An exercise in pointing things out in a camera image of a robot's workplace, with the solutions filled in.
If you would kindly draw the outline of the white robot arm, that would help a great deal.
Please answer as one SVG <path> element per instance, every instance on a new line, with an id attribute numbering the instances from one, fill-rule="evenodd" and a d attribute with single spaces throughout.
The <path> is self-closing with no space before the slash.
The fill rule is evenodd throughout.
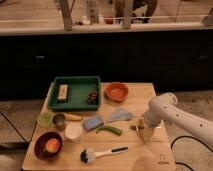
<path id="1" fill-rule="evenodd" d="M 173 93 L 153 97 L 148 109 L 142 114 L 146 128 L 157 127 L 162 119 L 169 120 L 199 140 L 213 146 L 213 122 L 177 107 L 178 99 Z"/>

